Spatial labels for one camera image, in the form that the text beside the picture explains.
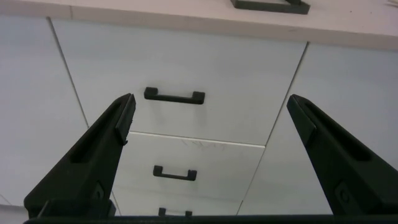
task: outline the white cabinet door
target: white cabinet door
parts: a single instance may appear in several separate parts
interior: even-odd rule
[[[129,134],[123,147],[115,187],[167,194],[221,198],[241,202],[248,191],[264,147],[192,139]],[[160,175],[154,167],[161,166]],[[163,177],[188,176],[191,180]]]
[[[398,53],[310,44],[289,91],[308,98],[398,169]],[[248,214],[331,213],[283,106],[247,197]]]
[[[24,197],[87,129],[46,19],[0,16],[0,194]]]
[[[132,131],[265,145],[305,42],[54,21],[92,124],[117,97],[137,101]],[[144,99],[205,93],[203,105]]]
[[[113,187],[122,215],[157,216],[164,208],[166,215],[236,215],[241,202],[189,195],[161,194],[148,190]]]

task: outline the drawer front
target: drawer front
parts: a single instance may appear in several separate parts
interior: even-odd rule
[[[127,140],[114,186],[230,200],[243,199],[264,151],[145,134],[130,134]],[[155,166],[162,167],[156,176]]]
[[[304,42],[54,21],[89,124],[118,96],[137,101],[132,131],[265,145]],[[204,104],[144,99],[159,94]]]
[[[113,187],[121,215],[236,215],[240,202]]]

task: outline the cabinet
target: cabinet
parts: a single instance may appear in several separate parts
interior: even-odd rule
[[[127,140],[114,186],[236,202],[243,200],[264,152],[263,146],[145,134],[130,134]],[[162,167],[160,175],[154,174],[155,166]],[[162,177],[187,177],[189,170],[195,172],[191,180]]]
[[[289,91],[398,169],[398,53],[310,44]],[[239,215],[331,213],[283,106]]]
[[[0,16],[0,194],[13,205],[87,126],[48,21]]]
[[[113,187],[113,192],[118,199],[121,215],[157,216],[160,208],[164,208],[165,215],[184,216],[187,211],[192,215],[236,215],[241,204],[229,200],[122,187]]]
[[[54,20],[89,125],[133,93],[131,131],[265,145],[305,42]],[[189,97],[202,105],[144,98]]]

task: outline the drawer handle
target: drawer handle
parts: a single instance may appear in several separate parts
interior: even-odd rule
[[[188,175],[186,177],[179,176],[179,175],[172,175],[172,174],[163,174],[163,167],[162,166],[154,166],[154,176],[155,177],[165,177],[177,180],[189,180],[195,181],[197,179],[197,171],[196,170],[188,170]]]
[[[158,215],[160,217],[165,217],[166,216],[166,208],[159,208]],[[192,216],[192,212],[191,211],[185,211],[185,217],[191,217],[191,216]]]
[[[147,87],[144,92],[144,98],[147,100],[159,100],[177,103],[191,103],[202,105],[205,102],[205,93],[194,91],[192,97],[182,97],[182,96],[168,96],[157,94],[157,88]]]

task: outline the black object on countertop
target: black object on countertop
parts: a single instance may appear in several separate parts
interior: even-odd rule
[[[109,196],[135,105],[130,94],[112,103],[25,198],[25,223],[398,223],[398,171],[297,95],[287,108],[334,215],[114,217]]]
[[[250,0],[231,0],[236,9],[247,9],[267,12],[284,12],[293,14],[307,15],[310,5],[301,0],[285,0],[288,4],[278,4],[270,2],[259,2]]]

